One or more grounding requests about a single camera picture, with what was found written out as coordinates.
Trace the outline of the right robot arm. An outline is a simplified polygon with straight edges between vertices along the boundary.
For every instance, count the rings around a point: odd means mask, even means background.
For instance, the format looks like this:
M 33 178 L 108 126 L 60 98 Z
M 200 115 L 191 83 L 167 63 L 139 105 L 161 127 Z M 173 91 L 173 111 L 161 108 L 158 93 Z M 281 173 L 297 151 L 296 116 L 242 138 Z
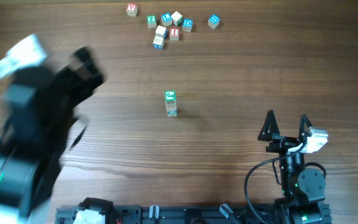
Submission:
M 277 223 L 321 223 L 325 199 L 325 168 L 316 162 L 305 162 L 305 154 L 319 151 L 328 142 L 328 132 L 314 128 L 305 114 L 301 115 L 298 137 L 280 134 L 272 110 L 258 136 L 268 142 L 267 152 L 277 153 L 280 176 L 276 181 L 282 187 L 283 198 L 274 203 Z

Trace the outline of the green J letter block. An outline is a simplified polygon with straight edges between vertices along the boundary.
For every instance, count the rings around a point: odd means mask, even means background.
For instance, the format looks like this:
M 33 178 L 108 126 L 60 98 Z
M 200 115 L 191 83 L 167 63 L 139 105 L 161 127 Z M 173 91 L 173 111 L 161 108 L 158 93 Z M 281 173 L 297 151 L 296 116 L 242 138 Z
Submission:
M 176 92 L 175 90 L 167 90 L 165 91 L 165 101 L 175 101 L 176 100 Z

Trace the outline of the white picture block blue side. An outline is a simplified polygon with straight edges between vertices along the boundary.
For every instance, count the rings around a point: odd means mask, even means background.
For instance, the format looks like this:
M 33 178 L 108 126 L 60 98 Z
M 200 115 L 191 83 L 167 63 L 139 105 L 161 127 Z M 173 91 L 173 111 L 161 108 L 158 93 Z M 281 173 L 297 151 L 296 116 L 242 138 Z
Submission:
M 177 110 L 167 110 L 167 114 L 175 114 L 177 113 Z

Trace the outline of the yellow wooden block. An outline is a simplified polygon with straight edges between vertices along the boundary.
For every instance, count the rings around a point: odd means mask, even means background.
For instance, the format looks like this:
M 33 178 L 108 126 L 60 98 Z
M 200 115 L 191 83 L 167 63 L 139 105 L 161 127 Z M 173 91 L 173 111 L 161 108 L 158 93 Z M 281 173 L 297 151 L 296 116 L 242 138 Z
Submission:
M 170 100 L 170 101 L 166 101 L 166 102 L 165 102 L 165 105 L 166 105 L 167 107 L 176 107 L 177 102 L 176 102 L 175 100 Z

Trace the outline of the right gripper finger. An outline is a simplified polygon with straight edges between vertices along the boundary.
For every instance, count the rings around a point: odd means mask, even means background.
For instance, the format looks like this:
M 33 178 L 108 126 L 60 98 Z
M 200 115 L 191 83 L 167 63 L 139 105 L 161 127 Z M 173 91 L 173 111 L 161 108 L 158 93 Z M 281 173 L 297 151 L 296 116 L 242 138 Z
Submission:
M 299 135 L 298 135 L 298 139 L 300 141 L 303 141 L 308 136 L 307 130 L 310 127 L 312 127 L 312 124 L 311 124 L 310 120 L 308 119 L 307 115 L 306 114 L 301 115 Z
M 258 141 L 274 141 L 280 138 L 280 130 L 278 128 L 277 120 L 274 110 L 269 110 L 262 129 L 257 137 Z

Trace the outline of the red A letter block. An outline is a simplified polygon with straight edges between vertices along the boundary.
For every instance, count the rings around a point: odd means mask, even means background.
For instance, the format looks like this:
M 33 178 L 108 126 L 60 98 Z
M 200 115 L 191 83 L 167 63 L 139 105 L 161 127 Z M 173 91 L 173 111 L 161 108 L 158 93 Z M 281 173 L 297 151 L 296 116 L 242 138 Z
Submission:
M 175 105 L 168 105 L 168 106 L 166 107 L 166 109 L 167 109 L 168 111 L 170 111 L 170 110 L 177 110 L 177 107 L 176 107 Z

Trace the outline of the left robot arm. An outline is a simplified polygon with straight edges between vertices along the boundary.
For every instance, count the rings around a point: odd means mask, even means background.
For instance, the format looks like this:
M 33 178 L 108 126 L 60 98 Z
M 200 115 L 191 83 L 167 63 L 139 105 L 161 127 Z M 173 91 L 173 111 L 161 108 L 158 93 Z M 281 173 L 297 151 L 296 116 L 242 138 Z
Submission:
M 71 127 L 88 119 L 75 108 L 104 76 L 89 48 L 73 53 L 77 66 L 20 68 L 2 94 L 9 115 L 0 136 L 0 223 L 37 223 L 45 215 L 61 172 Z

